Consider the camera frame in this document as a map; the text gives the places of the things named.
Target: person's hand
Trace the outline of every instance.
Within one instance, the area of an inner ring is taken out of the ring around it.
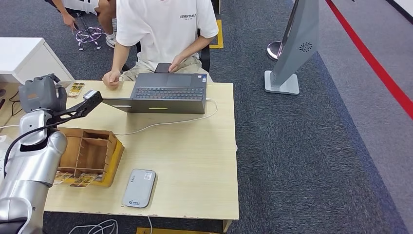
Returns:
[[[181,65],[182,61],[184,61],[185,58],[183,58],[181,55],[175,56],[173,59],[171,65],[169,66],[168,71],[170,73],[178,71],[179,65]]]
[[[120,71],[110,71],[103,76],[102,80],[107,87],[115,89],[119,86],[119,77]]]
[[[73,16],[71,16],[69,14],[64,14],[63,15],[63,22],[67,26],[69,26],[72,30],[76,31],[76,27],[75,27],[76,20],[73,18]]]

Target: silver robot arm segment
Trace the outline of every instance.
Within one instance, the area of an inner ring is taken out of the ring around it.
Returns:
[[[0,234],[42,234],[47,193],[67,147],[66,136],[55,127],[85,117],[102,101],[100,93],[91,90],[83,96],[82,103],[66,110],[66,91],[59,81],[50,74],[19,87],[27,114],[20,119],[19,137],[10,145],[4,160]]]

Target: small wooden box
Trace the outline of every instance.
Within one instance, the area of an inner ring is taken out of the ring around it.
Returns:
[[[91,184],[110,187],[116,174],[124,147],[110,131],[80,128],[59,128],[67,137],[67,148],[58,170],[73,173],[65,180],[73,183],[82,173],[96,173]]]

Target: black chair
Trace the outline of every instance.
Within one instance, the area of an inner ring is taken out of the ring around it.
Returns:
[[[52,0],[44,0],[45,2],[47,2],[48,4],[52,5],[58,12],[60,12],[58,10],[58,8],[56,7],[56,5],[52,2]],[[96,27],[88,27],[86,25],[85,19],[83,18],[83,16],[86,14],[86,12],[84,11],[78,11],[78,10],[73,10],[73,9],[69,9],[66,8],[67,12],[73,17],[73,18],[78,18],[80,19],[80,21],[83,24],[84,29],[80,30],[76,33],[75,39],[78,42],[78,46],[79,46],[79,50],[83,50],[83,44],[84,43],[91,43],[94,42],[96,45],[96,49],[100,49],[101,46],[97,43],[96,40],[98,40],[101,36],[102,36],[102,30],[100,28],[96,28]]]
[[[198,29],[198,36],[201,35],[201,31]],[[141,42],[138,42],[136,45],[136,53],[141,52]],[[209,67],[210,67],[210,55],[209,55],[209,45],[207,45],[204,49],[201,50],[199,54],[199,60],[202,63],[202,68],[209,72]],[[123,65],[122,71],[127,71],[131,69],[128,65]]]

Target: red floor line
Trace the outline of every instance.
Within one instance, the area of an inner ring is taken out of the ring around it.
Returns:
[[[413,101],[403,92],[403,90],[396,84],[392,77],[386,72],[386,70],[381,66],[381,64],[374,57],[372,52],[363,43],[354,29],[350,26],[344,16],[340,13],[337,7],[331,0],[325,0],[330,6],[334,15],[336,15],[338,21],[343,26],[344,30],[347,32],[350,39],[353,41],[354,45],[363,55],[364,59],[368,62],[370,67],[374,70],[380,80],[384,83],[389,92],[393,95],[396,101],[401,105],[401,107],[406,111],[406,113],[413,119]]]

